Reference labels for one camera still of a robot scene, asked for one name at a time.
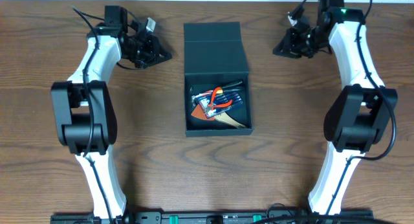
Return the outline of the dark green box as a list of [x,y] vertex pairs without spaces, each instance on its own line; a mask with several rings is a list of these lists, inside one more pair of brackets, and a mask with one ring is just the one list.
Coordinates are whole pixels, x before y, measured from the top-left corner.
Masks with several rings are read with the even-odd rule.
[[[250,135],[248,63],[238,22],[184,24],[184,109],[187,137]],[[226,112],[238,127],[192,116],[198,104],[193,96],[234,84],[242,103]]]

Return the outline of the red handled pliers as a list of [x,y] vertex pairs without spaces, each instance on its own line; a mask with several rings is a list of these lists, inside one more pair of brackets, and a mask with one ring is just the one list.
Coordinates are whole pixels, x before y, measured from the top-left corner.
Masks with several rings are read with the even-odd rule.
[[217,95],[221,95],[223,93],[223,89],[221,87],[216,87],[211,95],[210,103],[207,105],[209,110],[213,110],[216,108],[225,108],[229,107],[233,104],[233,100],[227,100],[226,97],[217,97]]

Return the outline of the blue precision screwdriver set case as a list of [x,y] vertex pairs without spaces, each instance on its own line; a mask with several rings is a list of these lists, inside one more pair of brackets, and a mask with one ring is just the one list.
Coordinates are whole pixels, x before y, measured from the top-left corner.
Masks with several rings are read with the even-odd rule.
[[211,95],[207,95],[204,96],[202,98],[199,98],[199,105],[203,111],[203,113],[205,114],[206,117],[210,118],[210,117],[214,117],[216,115],[219,115],[221,113],[225,113],[231,109],[235,109],[238,108],[239,106],[241,106],[243,104],[243,99],[241,98],[241,96],[239,95],[238,92],[231,92],[231,93],[223,93],[221,95],[217,95],[217,97],[226,97],[227,100],[233,100],[233,104],[229,107],[225,107],[225,108],[216,108],[213,110],[209,110],[207,108],[207,105],[210,103],[210,99],[211,99]]

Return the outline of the black yellow screwdriver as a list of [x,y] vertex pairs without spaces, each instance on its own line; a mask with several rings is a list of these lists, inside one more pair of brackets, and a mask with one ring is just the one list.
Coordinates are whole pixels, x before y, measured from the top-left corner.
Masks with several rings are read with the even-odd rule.
[[243,87],[216,87],[212,93],[213,94],[223,94],[223,93],[231,93],[231,92],[237,92],[237,91],[242,91],[244,88]]

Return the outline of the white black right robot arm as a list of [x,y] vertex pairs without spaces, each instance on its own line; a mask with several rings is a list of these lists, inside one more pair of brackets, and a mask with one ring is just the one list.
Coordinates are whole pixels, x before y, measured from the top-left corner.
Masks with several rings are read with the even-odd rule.
[[344,0],[318,0],[313,27],[304,11],[299,4],[289,12],[291,27],[272,52],[294,59],[318,52],[336,57],[342,91],[324,119],[327,152],[308,202],[313,214],[337,216],[358,163],[378,161],[392,150],[398,95],[375,69],[366,39],[368,11],[347,8]]

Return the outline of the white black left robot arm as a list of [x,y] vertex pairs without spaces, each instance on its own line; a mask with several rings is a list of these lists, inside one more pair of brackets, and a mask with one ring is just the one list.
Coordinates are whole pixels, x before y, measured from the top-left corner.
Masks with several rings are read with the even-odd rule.
[[120,60],[144,70],[172,55],[154,35],[156,23],[145,23],[122,6],[105,6],[99,24],[90,26],[87,50],[76,71],[50,89],[58,140],[83,168],[93,199],[89,214],[54,214],[51,223],[135,223],[127,209],[114,163],[118,126],[108,83]]

